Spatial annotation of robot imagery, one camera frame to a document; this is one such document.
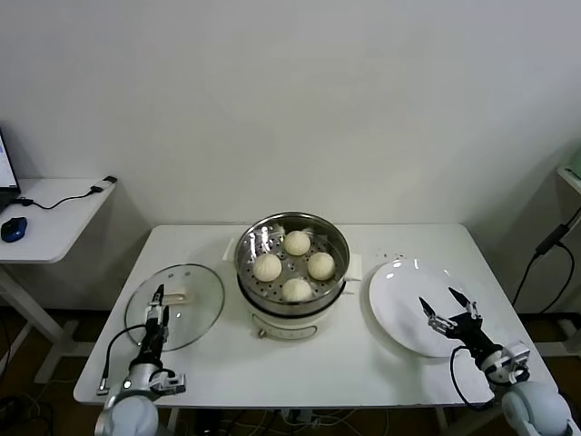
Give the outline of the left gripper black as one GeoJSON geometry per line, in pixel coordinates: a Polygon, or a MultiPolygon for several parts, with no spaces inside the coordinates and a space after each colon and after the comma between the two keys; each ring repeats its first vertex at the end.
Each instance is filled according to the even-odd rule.
{"type": "Polygon", "coordinates": [[[164,285],[160,284],[148,304],[145,335],[138,353],[139,364],[162,366],[162,347],[168,337],[170,308],[162,304],[164,285]]]}

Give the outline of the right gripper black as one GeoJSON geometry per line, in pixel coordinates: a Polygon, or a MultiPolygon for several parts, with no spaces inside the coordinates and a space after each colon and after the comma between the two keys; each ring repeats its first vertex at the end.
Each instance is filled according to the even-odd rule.
{"type": "Polygon", "coordinates": [[[419,297],[422,311],[428,317],[428,325],[439,334],[446,334],[449,339],[460,340],[476,362],[483,362],[496,352],[496,344],[482,331],[483,320],[478,313],[477,304],[452,287],[448,290],[466,312],[450,319],[443,318],[419,297]]]}

